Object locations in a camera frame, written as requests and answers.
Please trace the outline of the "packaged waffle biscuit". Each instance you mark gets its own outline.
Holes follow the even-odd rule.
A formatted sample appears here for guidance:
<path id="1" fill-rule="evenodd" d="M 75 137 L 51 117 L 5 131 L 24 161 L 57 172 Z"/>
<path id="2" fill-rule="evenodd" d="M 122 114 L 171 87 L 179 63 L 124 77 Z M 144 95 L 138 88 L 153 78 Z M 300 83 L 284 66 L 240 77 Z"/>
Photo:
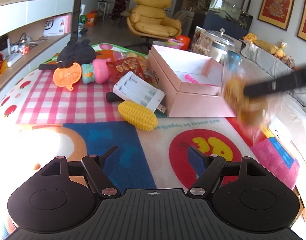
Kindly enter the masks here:
<path id="1" fill-rule="evenodd" d="M 268 111 L 266 98 L 249 98 L 243 90 L 245 81 L 233 76 L 224 84 L 223 97 L 237 119 L 248 126 L 260 126 Z"/>

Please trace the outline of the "yellow corn toy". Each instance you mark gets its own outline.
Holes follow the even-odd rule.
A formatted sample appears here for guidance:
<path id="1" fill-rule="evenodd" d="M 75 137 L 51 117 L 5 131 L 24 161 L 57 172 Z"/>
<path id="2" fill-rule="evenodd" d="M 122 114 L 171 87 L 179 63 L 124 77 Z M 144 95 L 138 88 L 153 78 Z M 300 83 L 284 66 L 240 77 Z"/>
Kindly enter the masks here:
<path id="1" fill-rule="evenodd" d="M 138 129 L 152 131 L 158 125 L 154 112 L 132 101 L 121 102 L 118 112 L 126 122 Z"/>

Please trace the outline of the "orange pumpkin toy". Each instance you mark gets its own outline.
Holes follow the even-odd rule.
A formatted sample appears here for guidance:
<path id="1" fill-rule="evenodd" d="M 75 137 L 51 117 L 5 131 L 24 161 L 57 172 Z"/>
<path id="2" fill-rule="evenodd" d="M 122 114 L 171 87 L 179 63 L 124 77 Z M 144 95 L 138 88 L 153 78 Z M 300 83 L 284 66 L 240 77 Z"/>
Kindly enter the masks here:
<path id="1" fill-rule="evenodd" d="M 57 68 L 53 73 L 53 82 L 58 87 L 72 91 L 73 85 L 80 80 L 81 75 L 81 66 L 74 62 L 69 68 Z"/>

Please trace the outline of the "pink and teal toy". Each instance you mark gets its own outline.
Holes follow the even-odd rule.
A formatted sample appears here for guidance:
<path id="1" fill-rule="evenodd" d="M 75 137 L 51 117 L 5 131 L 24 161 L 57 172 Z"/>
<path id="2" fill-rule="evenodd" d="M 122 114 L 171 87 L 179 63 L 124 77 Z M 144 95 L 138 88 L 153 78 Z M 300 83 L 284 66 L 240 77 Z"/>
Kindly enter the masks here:
<path id="1" fill-rule="evenodd" d="M 111 73 L 106 64 L 107 62 L 111 62 L 111 58 L 94 59 L 92 63 L 82 64 L 82 82 L 84 84 L 92 82 L 102 84 L 108 81 L 111 76 Z"/>

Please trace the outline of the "red snack bag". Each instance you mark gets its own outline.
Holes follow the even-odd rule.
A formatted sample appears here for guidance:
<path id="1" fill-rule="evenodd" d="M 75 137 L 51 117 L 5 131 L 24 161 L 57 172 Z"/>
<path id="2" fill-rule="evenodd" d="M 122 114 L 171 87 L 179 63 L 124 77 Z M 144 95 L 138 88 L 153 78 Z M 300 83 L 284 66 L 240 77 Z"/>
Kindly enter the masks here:
<path id="1" fill-rule="evenodd" d="M 142 70 L 141 64 L 135 57 L 128 57 L 113 62 L 106 61 L 106 65 L 111 74 L 110 79 L 114 83 L 117 83 L 120 78 L 128 72 L 133 72 L 133 74 L 141 79 L 145 79 L 145 74 Z"/>

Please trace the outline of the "black plush toy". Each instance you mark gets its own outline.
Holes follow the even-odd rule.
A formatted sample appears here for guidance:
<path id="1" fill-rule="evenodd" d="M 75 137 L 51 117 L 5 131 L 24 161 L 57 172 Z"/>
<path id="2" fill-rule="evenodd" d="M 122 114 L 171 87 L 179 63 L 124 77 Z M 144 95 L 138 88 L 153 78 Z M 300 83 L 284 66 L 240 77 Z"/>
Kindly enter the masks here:
<path id="1" fill-rule="evenodd" d="M 96 52 L 90 46 L 89 39 L 84 39 L 81 42 L 70 40 L 57 57 L 57 67 L 69 68 L 74 63 L 88 64 L 92 63 L 95 58 Z"/>

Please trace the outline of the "black remote control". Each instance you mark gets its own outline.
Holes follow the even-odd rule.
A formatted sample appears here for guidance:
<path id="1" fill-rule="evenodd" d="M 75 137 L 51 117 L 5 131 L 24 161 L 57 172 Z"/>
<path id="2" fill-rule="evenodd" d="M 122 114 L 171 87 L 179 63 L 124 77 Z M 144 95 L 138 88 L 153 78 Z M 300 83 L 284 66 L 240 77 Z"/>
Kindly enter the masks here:
<path id="1" fill-rule="evenodd" d="M 121 99 L 118 95 L 114 94 L 114 92 L 108 92 L 106 93 L 106 100 L 107 102 L 112 103 L 112 102 L 120 102 L 123 99 Z"/>

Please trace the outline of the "white battery charger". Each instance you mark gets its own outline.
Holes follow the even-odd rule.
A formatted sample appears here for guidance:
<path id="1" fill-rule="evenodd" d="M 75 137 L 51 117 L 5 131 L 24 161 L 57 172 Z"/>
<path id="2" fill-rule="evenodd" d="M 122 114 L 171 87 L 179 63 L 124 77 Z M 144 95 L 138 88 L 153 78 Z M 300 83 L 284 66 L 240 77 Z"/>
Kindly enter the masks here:
<path id="1" fill-rule="evenodd" d="M 155 112 L 165 113 L 166 107 L 162 105 L 165 92 L 153 87 L 132 71 L 127 72 L 114 85 L 113 93 L 124 101 L 133 101 Z"/>

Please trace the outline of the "pink cardboard box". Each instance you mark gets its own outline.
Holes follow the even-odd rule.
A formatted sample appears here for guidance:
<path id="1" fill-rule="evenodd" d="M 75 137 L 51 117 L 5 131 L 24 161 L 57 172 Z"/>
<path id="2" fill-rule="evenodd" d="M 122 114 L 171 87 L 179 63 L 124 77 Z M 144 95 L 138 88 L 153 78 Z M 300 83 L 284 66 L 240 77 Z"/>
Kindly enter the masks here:
<path id="1" fill-rule="evenodd" d="M 226 118 L 235 114 L 221 95 L 223 65 L 211 57 L 153 45 L 148 68 L 169 118 Z M 189 74 L 199 84 L 186 80 Z"/>

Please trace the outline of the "orange plastic container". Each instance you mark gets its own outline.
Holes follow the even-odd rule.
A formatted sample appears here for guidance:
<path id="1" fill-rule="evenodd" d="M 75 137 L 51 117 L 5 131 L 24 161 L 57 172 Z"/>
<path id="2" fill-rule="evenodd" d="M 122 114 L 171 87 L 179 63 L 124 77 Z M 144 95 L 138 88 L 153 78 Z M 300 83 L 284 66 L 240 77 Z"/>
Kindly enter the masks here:
<path id="1" fill-rule="evenodd" d="M 178 35 L 176 37 L 178 41 L 181 41 L 183 43 L 183 46 L 181 47 L 181 50 L 188 50 L 190 45 L 190 38 L 185 35 Z"/>

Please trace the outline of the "pink toy bucket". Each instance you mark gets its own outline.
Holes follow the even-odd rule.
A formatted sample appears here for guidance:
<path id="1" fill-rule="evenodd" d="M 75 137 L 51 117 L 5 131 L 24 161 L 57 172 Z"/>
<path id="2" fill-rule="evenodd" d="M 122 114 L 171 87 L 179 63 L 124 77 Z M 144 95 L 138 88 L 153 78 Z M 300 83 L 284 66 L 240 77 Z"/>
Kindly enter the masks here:
<path id="1" fill-rule="evenodd" d="M 184 43 L 180 40 L 170 38 L 167 41 L 165 41 L 165 45 L 169 48 L 182 49 L 182 47 L 184 46 Z"/>

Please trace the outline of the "white power strip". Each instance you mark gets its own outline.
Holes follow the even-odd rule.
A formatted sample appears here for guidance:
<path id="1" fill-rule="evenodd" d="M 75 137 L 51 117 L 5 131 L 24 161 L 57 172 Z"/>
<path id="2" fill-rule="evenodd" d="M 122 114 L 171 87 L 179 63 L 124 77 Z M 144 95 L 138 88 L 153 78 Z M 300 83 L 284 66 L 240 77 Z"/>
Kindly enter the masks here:
<path id="1" fill-rule="evenodd" d="M 21 59 L 22 54 L 21 53 L 11 53 L 8 57 L 6 57 L 7 66 L 11 67 L 13 64 L 15 64 L 19 59 Z"/>

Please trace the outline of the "white SF envelope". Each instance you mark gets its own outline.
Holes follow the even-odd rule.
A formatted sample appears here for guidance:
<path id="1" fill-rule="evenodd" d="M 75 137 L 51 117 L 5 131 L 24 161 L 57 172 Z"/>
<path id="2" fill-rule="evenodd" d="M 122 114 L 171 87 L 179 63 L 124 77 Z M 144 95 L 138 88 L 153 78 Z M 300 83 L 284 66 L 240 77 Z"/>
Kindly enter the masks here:
<path id="1" fill-rule="evenodd" d="M 71 32 L 71 15 L 48 18 L 45 22 L 44 36 L 63 36 Z"/>

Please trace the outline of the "yellow lounge chair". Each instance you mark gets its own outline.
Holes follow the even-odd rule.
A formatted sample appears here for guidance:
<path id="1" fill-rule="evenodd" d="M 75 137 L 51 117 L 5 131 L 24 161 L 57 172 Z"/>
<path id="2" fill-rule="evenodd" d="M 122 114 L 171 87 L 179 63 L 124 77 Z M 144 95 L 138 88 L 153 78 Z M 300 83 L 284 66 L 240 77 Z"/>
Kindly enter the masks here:
<path id="1" fill-rule="evenodd" d="M 129 31 L 133 35 L 162 40 L 181 35 L 181 22 L 169 18 L 165 12 L 165 8 L 171 6 L 172 0 L 133 1 L 136 2 L 136 6 L 126 19 Z"/>

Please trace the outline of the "black router box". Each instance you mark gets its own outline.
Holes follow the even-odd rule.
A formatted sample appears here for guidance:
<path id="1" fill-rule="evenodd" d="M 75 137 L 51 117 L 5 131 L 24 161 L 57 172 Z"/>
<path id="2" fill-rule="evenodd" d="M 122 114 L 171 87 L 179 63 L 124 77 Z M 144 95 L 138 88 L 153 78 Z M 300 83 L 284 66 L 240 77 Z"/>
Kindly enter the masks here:
<path id="1" fill-rule="evenodd" d="M 3 55 L 3 57 L 9 56 L 9 52 L 11 51 L 9 45 L 10 42 L 8 36 L 6 34 L 0 36 L 0 53 Z"/>

